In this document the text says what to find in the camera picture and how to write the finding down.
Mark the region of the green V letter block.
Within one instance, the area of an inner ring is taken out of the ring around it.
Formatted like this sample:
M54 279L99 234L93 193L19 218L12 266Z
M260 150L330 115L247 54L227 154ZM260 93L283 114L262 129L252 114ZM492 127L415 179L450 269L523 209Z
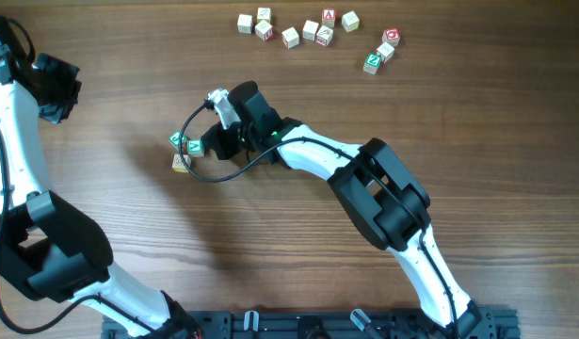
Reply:
M191 157L204 157L205 149L200 138L189 139L186 143L186 151Z

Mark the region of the green J letter block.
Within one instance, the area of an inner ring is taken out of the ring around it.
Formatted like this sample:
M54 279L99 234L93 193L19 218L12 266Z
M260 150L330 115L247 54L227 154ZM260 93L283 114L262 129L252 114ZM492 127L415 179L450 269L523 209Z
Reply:
M186 135L182 134L180 130L175 131L169 136L169 143L174 147L175 150L181 148L184 150L186 148L186 143L188 138Z

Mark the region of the yellow picture block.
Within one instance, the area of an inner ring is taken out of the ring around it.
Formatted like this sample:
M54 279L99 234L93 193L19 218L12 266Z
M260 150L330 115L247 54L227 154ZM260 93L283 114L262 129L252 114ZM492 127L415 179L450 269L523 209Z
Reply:
M175 154L172 160L172 169L176 172L188 172L191 167L191 158L187 155Z

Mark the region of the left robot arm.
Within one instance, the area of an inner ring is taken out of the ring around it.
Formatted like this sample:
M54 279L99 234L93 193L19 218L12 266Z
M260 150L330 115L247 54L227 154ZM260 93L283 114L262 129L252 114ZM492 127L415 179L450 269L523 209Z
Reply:
M117 265L103 229L53 190L39 123L69 117L81 89L78 72L37 54L26 30L0 15L0 282L33 301L68 310L86 305L134 338L199 338L198 322ZM25 333L1 296L0 320Z

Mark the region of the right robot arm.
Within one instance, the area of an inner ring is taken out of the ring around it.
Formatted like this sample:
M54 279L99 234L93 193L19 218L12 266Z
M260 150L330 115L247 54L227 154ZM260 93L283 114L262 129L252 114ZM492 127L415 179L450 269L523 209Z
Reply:
M472 332L476 309L437 247L430 198L384 141L360 145L323 137L301 121L280 117L253 81L231 91L215 89L204 105L219 117L202 137L218 159L257 152L326 181L359 233L396 258L423 313L447 335Z

